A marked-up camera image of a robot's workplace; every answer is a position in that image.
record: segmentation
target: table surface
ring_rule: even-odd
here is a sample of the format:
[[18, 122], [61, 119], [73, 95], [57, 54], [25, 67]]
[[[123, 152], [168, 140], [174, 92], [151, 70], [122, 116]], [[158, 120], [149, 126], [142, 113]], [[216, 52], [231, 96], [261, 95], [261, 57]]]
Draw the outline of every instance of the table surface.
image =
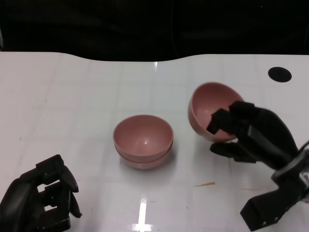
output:
[[[271, 67], [288, 69], [287, 83]], [[165, 62], [105, 62], [60, 53], [0, 53], [0, 199], [35, 164], [60, 154], [79, 185], [83, 214], [72, 232], [247, 232], [239, 212], [276, 189], [264, 164], [236, 163], [209, 151], [194, 133], [187, 105], [201, 83], [229, 85], [276, 112], [301, 146], [309, 139], [309, 57], [201, 55]], [[120, 161], [114, 127], [152, 114], [174, 129], [174, 158], [152, 171]], [[202, 186], [215, 182], [212, 186]], [[261, 232], [308, 231], [298, 203]]]

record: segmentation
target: stacked bowls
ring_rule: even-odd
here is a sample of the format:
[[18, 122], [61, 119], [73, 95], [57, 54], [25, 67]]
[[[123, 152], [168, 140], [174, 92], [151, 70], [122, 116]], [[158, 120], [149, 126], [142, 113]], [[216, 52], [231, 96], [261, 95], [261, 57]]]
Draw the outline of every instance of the stacked bowls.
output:
[[126, 118], [113, 133], [115, 148], [122, 161], [144, 170], [156, 168], [167, 160], [173, 137], [169, 123], [152, 115]]

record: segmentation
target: circular hole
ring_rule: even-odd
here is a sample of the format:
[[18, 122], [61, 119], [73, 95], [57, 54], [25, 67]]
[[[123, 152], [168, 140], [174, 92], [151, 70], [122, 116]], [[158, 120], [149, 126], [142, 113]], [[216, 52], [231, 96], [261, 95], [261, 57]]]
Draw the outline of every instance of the circular hole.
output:
[[292, 79], [292, 74], [285, 68], [273, 67], [268, 71], [269, 77], [277, 82], [284, 83]]

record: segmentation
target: robotic hand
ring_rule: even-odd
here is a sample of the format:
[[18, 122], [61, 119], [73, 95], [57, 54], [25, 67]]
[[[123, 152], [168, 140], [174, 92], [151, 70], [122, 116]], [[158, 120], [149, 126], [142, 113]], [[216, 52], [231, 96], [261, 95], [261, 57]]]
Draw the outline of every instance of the robotic hand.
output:
[[278, 185], [273, 192], [253, 197], [240, 214], [251, 231], [277, 223], [298, 201], [309, 201], [309, 150], [300, 150], [281, 119], [272, 111], [236, 101], [229, 111], [212, 115], [207, 130], [235, 134], [236, 143], [213, 143], [210, 150], [238, 162], [261, 161], [275, 170], [271, 179]]
[[[42, 192], [37, 186], [45, 184]], [[14, 180], [0, 203], [1, 232], [62, 232], [70, 228], [71, 213], [81, 217], [73, 195], [78, 186], [60, 155], [36, 165]], [[45, 211], [45, 206], [55, 207]]]

